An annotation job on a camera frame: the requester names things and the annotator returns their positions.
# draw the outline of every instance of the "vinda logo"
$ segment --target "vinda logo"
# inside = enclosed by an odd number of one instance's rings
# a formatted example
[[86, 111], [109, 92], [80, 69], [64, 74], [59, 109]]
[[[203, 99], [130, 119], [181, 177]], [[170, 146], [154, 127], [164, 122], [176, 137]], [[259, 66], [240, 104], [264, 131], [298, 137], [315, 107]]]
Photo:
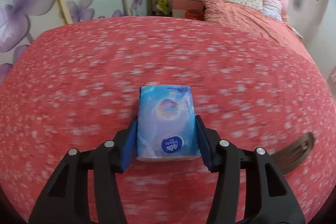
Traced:
[[179, 136], [173, 136], [162, 140], [161, 147], [166, 153], [175, 153], [182, 148], [183, 140]]

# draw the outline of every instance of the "bed sheet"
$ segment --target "bed sheet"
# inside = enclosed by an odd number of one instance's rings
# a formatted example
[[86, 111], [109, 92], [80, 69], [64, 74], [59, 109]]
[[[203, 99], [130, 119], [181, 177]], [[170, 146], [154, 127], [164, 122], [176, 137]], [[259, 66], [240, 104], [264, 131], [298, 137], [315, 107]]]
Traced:
[[206, 8], [204, 13], [205, 21], [236, 28], [266, 38], [294, 50], [313, 62], [310, 54], [288, 22], [283, 21], [281, 23], [253, 8], [226, 3], [223, 0], [203, 0], [203, 2]]
[[[314, 63], [218, 24], [120, 17], [43, 33], [0, 86], [0, 185], [24, 219], [69, 149], [113, 138], [137, 115], [138, 88], [162, 84], [191, 86], [195, 113], [242, 149], [274, 153], [312, 131], [315, 147], [286, 179], [306, 220], [317, 213], [336, 183], [336, 108]], [[217, 174], [200, 158], [134, 160], [117, 181], [129, 223], [204, 224]]]

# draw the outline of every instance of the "blue gripper pad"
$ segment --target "blue gripper pad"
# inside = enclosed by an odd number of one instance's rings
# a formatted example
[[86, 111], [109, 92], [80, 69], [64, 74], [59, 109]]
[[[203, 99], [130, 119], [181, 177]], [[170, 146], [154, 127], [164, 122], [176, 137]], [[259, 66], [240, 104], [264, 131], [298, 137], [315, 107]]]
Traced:
[[128, 127], [128, 137], [125, 140], [124, 146], [121, 150], [120, 168], [122, 172], [129, 167], [137, 144], [137, 119], [133, 119]]

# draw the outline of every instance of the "red floral bedspread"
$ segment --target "red floral bedspread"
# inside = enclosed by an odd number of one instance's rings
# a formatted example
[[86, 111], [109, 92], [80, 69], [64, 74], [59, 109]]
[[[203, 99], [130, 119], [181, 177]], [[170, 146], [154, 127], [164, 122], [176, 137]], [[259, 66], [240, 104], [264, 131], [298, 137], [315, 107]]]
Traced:
[[[18, 212], [28, 219], [68, 149], [112, 138], [136, 115], [138, 87], [158, 84], [190, 85], [196, 114], [243, 149], [273, 153], [312, 131], [286, 179], [306, 219], [317, 213], [336, 183], [336, 108], [316, 65], [248, 33], [160, 17], [50, 30], [14, 65], [0, 87], [0, 184]], [[130, 224], [205, 223], [216, 179], [201, 159], [134, 161], [118, 184]]]

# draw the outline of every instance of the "bed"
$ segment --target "bed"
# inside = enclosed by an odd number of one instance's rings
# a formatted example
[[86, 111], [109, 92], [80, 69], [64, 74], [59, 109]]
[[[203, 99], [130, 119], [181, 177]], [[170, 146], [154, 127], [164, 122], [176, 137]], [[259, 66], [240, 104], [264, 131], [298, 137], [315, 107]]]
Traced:
[[[0, 86], [0, 185], [20, 215], [69, 149], [113, 138], [137, 114], [138, 88], [159, 84], [190, 85], [195, 113], [242, 149], [273, 153], [312, 131], [316, 145], [286, 179], [307, 221], [321, 208], [336, 183], [336, 108], [313, 62], [214, 23], [120, 17], [43, 33]], [[129, 223], [203, 224], [216, 180], [201, 159], [134, 160], [117, 176]], [[89, 186], [97, 221], [92, 176]]]
[[287, 22], [288, 0], [283, 3], [282, 22], [263, 15], [260, 11], [223, 0], [203, 0], [205, 21], [236, 28], [269, 39], [312, 61], [302, 44], [302, 37]]

